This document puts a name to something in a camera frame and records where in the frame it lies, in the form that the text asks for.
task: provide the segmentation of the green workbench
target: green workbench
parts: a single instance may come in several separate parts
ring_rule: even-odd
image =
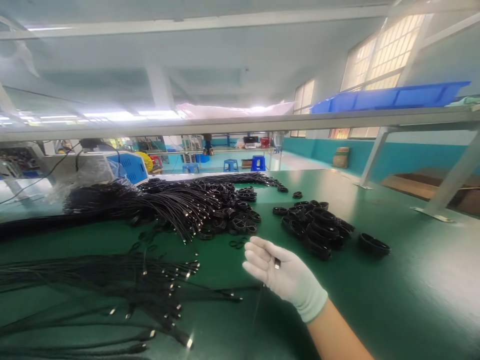
[[[446,210],[446,215],[456,222],[440,222],[410,209],[424,207],[422,200],[379,185],[365,190],[353,185],[344,174],[331,170],[267,174],[280,180],[290,192],[254,185],[258,187],[258,197],[252,206],[262,216],[258,235],[293,251],[310,267],[376,359],[478,358],[479,220]],[[273,207],[289,207],[296,202],[292,199],[295,191],[303,192],[303,200],[329,202],[331,212],[356,226],[346,248],[333,252],[328,262],[307,253],[282,230],[280,218],[272,214]],[[2,243],[0,261],[124,253],[143,230],[111,221],[29,236]],[[391,255],[378,260],[363,253],[357,246],[360,232],[389,244]],[[194,242],[201,267],[191,278],[193,282],[212,288],[257,284],[242,268],[244,252],[229,247],[231,239],[231,235],[222,234],[211,241]],[[167,252],[169,260],[194,258],[192,247],[183,245],[175,234],[160,234],[155,243],[159,254]],[[177,326],[192,335],[193,349],[186,350],[173,339],[159,335],[144,354],[169,360],[317,357],[306,327],[292,306],[267,288],[261,292],[243,290],[241,295],[241,303],[186,302]],[[46,286],[2,294],[4,311],[0,322],[14,321],[67,296],[67,291]],[[134,318],[142,316],[136,313]],[[125,328],[44,330],[3,338],[0,344],[47,343],[53,337],[63,338],[68,344],[85,343],[118,338],[126,331],[132,334],[131,329]]]

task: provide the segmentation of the white glove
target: white glove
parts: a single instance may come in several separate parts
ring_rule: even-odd
[[[245,257],[248,261],[242,264],[243,268],[292,303],[305,323],[315,319],[325,306],[327,292],[293,252],[252,236],[245,244]],[[275,258],[281,261],[279,269],[275,269]]]

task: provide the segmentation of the window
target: window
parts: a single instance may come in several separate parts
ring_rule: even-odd
[[[293,104],[293,114],[310,114],[312,97],[314,95],[315,80],[311,79],[300,85],[295,90],[295,103]],[[291,138],[304,138],[307,135],[306,130],[290,131]]]
[[[396,87],[425,16],[424,14],[406,16],[380,35],[374,34],[350,50],[340,90],[359,91]],[[353,128],[349,131],[348,137],[376,138],[379,130],[379,127]],[[345,129],[332,129],[330,138],[347,139],[346,132]]]
[[[307,130],[292,130],[290,131],[291,138],[304,138],[307,136]]]

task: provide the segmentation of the blue plastic stool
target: blue plastic stool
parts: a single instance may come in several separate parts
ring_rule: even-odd
[[[181,169],[182,169],[183,172],[185,172],[185,170],[186,170],[187,174],[195,174],[195,169],[196,169],[198,171],[198,173],[200,174],[200,168],[199,168],[199,165],[196,162],[183,164]]]
[[[265,156],[263,155],[253,155],[251,158],[251,169],[250,171],[266,171],[265,166]]]
[[[223,172],[224,173],[232,173],[232,172],[239,172],[239,163],[235,159],[228,159],[223,162]]]

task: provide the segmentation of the yellow spool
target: yellow spool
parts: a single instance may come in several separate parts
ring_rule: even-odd
[[[147,173],[151,172],[152,169],[154,168],[154,162],[152,161],[150,156],[148,156],[146,153],[140,152],[140,151],[135,152],[135,154],[140,155],[141,158],[143,159],[143,163],[145,164],[146,172]]]

